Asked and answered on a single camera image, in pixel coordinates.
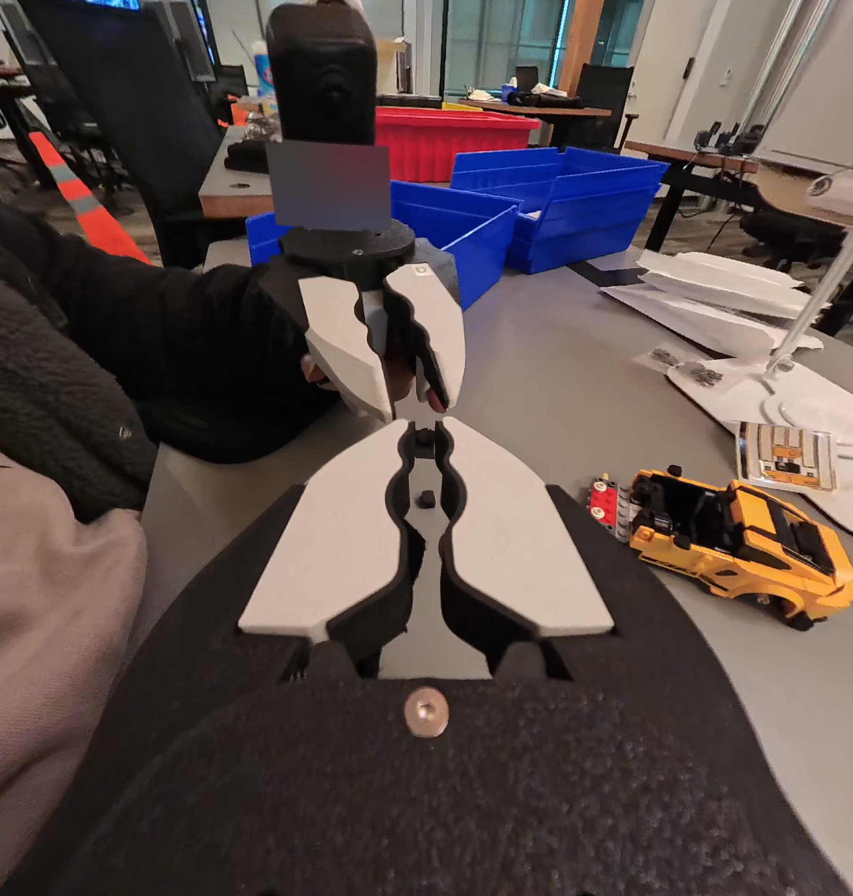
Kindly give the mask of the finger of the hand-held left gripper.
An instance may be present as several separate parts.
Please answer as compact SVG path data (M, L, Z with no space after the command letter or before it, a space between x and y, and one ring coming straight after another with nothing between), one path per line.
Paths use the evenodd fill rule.
M301 279L306 338L315 364L344 402L361 415L391 423L384 363L371 345L361 293L353 282L327 276Z
M404 264L389 273L383 296L389 345L414 373L419 400L432 395L441 411L452 410L466 363L459 300L427 264Z

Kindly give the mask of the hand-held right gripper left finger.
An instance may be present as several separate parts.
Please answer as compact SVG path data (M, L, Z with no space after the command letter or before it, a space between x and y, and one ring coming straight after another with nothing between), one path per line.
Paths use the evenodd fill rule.
M363 678L408 629L426 540L407 519L416 426L356 442L301 487L238 619L244 635L341 644Z

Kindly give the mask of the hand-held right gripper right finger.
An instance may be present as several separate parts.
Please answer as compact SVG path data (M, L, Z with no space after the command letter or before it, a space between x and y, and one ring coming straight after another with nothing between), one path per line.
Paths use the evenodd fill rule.
M472 427L439 423L443 621L495 673L513 644L606 636L614 620L554 497L515 455Z

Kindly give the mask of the person's left forearm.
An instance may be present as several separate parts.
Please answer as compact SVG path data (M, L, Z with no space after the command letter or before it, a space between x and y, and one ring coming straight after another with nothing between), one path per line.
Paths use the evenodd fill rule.
M58 233L0 203L0 282L131 399L264 420L294 439L335 397L309 383L301 327L266 289L277 263L159 267Z

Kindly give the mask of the yellow lego car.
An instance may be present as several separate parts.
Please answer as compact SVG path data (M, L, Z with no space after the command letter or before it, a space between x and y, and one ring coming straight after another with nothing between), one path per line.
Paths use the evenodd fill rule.
M628 481L596 476L585 496L595 521L646 564L794 630L853 604L853 566L837 533L758 487L737 479L715 487L671 465Z

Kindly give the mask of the lego instruction booklet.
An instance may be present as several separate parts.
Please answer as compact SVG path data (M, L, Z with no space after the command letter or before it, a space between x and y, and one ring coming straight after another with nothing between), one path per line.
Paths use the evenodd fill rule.
M734 445L737 479L747 485L809 495L838 489L831 433L740 421Z

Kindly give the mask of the person's left hand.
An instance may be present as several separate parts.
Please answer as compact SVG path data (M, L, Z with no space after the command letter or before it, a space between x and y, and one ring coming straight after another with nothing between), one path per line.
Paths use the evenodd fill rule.
M393 407L409 396L416 384L416 376L410 370L407 362L397 353L387 355L383 361L383 367L386 376L387 393L390 405ZM338 387L320 366L315 363L315 359L310 354L304 354L301 357L300 368L302 375L310 385L315 385L323 391L339 391ZM444 413L447 410L432 388L427 390L426 403L436 413Z

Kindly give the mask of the blue white bottle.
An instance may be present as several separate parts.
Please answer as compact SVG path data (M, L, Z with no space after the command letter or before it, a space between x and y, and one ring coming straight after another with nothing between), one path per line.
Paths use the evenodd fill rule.
M266 42L262 39L254 40L251 45L251 53L257 78L257 95L260 106L265 116L272 116L277 112L276 92L273 83L271 61Z

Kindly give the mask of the black cloth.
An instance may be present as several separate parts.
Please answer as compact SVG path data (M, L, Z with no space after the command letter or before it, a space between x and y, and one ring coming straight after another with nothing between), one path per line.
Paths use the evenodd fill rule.
M224 168L246 174L268 174L267 140L244 139L227 146Z

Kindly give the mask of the wooden side table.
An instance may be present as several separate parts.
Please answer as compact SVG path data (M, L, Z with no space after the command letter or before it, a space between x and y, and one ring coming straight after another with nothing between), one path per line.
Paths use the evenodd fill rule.
M248 218L273 211L272 187L267 174L225 167L229 146L242 140L245 130L245 126L230 126L222 138L198 194L205 218Z

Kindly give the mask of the red storage bin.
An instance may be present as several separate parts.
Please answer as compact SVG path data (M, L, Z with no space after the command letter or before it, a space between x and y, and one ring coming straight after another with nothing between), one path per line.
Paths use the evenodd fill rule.
M378 106L376 145L388 149L392 181L442 184L458 154L526 149L541 126L535 118L475 108Z

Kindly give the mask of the black office chair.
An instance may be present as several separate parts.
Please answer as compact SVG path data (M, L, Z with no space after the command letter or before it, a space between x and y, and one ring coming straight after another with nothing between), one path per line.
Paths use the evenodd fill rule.
M219 239L199 191L222 135L158 17L85 2L21 7L141 196L162 264L201 264Z

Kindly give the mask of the black desk leg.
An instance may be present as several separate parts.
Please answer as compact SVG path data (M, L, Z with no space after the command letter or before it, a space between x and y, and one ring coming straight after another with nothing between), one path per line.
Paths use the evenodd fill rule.
M678 215L682 198L685 195L686 179L692 173L694 164L690 161L673 161L663 176L661 185L667 186L657 216L651 227L644 248L651 252L659 252L666 241L674 219Z

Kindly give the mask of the person's black fleece jacket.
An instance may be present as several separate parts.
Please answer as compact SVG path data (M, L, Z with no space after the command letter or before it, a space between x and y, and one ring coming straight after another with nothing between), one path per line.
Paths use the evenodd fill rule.
M62 309L0 277L0 452L62 488L76 517L140 511L157 450Z

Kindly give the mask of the metal rod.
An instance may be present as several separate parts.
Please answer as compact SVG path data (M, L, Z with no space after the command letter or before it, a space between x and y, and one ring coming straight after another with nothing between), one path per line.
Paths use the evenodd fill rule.
M839 292L836 303L831 310L824 312L823 332L826 335L835 335L850 321L853 316L853 279L846 288L839 290L839 286L852 266L853 229L846 229L840 252L805 304L801 314L794 321L783 342L772 353L761 377L769 379L776 375L783 366L792 364L792 355L798 347L801 337L819 318L825 306L835 298L836 292Z

